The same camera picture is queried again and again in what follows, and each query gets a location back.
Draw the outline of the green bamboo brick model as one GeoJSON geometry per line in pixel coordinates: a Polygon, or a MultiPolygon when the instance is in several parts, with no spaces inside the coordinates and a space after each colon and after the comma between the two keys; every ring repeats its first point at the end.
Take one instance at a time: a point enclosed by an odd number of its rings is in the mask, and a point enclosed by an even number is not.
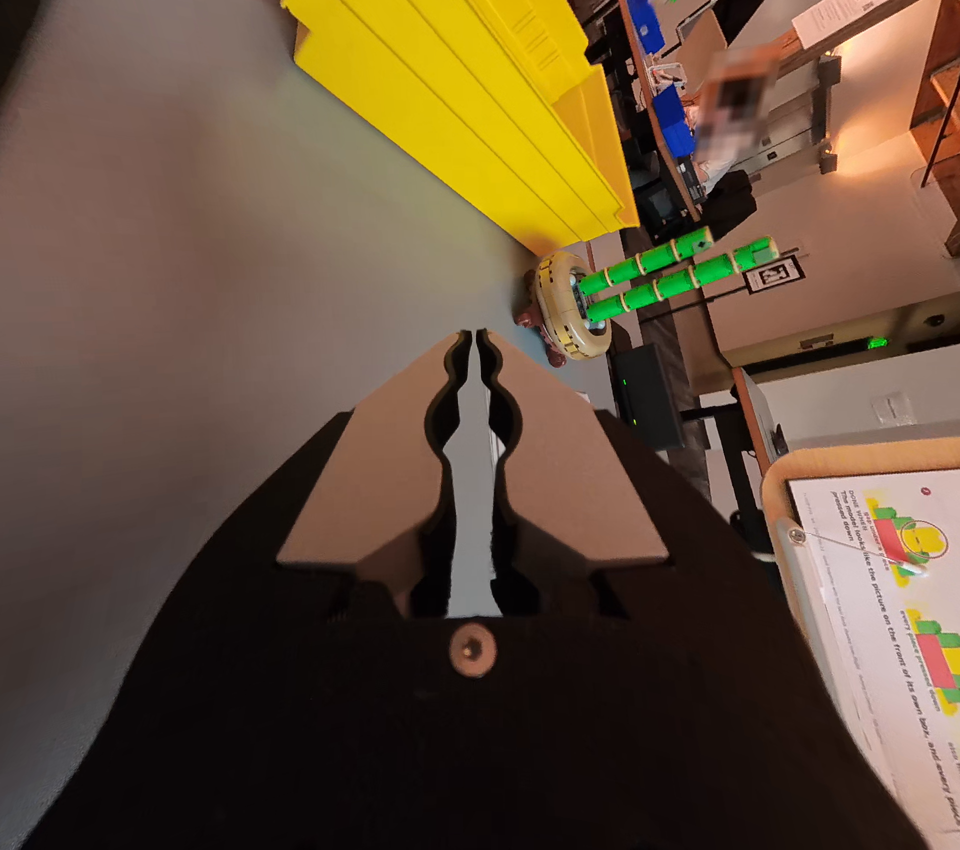
{"type": "Polygon", "coordinates": [[[537,330],[549,363],[562,368],[569,360],[604,356],[615,318],[753,273],[780,257],[770,236],[704,256],[713,246],[712,231],[701,228],[592,272],[581,256],[554,251],[527,274],[530,303],[514,322],[537,330]]]}

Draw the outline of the wooden background desk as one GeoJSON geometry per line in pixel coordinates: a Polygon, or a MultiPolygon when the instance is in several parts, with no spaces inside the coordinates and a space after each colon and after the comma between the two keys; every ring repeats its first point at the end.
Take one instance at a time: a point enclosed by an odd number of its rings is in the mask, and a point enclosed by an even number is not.
{"type": "Polygon", "coordinates": [[[671,189],[670,192],[678,198],[682,211],[690,220],[699,221],[701,220],[700,210],[691,197],[690,189],[683,177],[678,160],[674,158],[667,146],[662,126],[655,111],[655,98],[650,82],[649,67],[647,65],[649,57],[643,52],[637,30],[631,17],[628,0],[616,0],[616,5],[630,47],[633,76],[639,82],[638,92],[651,124],[651,132],[654,137],[661,169],[667,173],[669,187],[671,189]]]}

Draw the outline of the black box device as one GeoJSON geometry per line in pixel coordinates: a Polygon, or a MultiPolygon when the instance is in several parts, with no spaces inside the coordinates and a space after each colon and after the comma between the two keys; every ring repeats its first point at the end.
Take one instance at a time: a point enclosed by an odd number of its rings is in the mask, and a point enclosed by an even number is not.
{"type": "Polygon", "coordinates": [[[609,361],[620,419],[654,452],[686,448],[683,422],[656,345],[615,352],[609,361]]]}

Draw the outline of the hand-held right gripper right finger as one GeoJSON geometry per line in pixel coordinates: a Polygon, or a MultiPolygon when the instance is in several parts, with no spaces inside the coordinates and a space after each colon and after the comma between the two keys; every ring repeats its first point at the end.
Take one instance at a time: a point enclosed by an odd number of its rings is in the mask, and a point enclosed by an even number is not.
{"type": "Polygon", "coordinates": [[[668,549],[596,410],[495,331],[476,332],[493,457],[490,591],[505,617],[627,618],[614,571],[668,549]]]}

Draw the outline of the blue plastic bin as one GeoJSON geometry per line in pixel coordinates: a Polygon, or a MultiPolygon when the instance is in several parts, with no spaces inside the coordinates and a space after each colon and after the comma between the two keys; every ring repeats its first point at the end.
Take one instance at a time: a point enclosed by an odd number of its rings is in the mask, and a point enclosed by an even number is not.
{"type": "Polygon", "coordinates": [[[667,86],[655,95],[653,108],[671,156],[677,160],[690,157],[695,150],[695,137],[690,129],[685,105],[676,86],[667,86]]]}
{"type": "Polygon", "coordinates": [[[661,53],[666,46],[666,40],[653,1],[626,1],[643,52],[649,55],[661,53]]]}

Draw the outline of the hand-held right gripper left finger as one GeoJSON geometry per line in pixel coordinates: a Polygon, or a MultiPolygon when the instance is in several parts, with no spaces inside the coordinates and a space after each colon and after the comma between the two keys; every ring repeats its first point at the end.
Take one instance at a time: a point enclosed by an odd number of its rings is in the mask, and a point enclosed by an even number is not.
{"type": "Polygon", "coordinates": [[[456,514],[445,448],[473,343],[450,333],[356,404],[279,566],[380,584],[407,618],[446,613],[456,514]]]}

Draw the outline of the yellow plastic bin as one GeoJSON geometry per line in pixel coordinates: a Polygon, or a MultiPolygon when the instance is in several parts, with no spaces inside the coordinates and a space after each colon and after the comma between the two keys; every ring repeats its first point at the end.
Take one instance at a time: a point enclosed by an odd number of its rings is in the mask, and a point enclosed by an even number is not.
{"type": "Polygon", "coordinates": [[[281,0],[294,63],[534,254],[639,225],[567,0],[281,0]]]}

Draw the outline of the white paper notice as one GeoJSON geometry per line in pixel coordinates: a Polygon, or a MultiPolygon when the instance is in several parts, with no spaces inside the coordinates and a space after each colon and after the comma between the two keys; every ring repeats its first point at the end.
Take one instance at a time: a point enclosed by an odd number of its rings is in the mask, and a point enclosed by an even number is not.
{"type": "Polygon", "coordinates": [[[807,51],[891,0],[820,0],[792,18],[801,47],[807,51]]]}

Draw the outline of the grey desk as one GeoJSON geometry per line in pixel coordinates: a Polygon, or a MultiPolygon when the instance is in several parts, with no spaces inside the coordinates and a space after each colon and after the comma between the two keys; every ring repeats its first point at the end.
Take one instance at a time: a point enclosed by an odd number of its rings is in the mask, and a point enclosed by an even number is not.
{"type": "Polygon", "coordinates": [[[2,115],[2,847],[227,524],[530,253],[292,61],[280,0],[42,0],[2,115]]]}

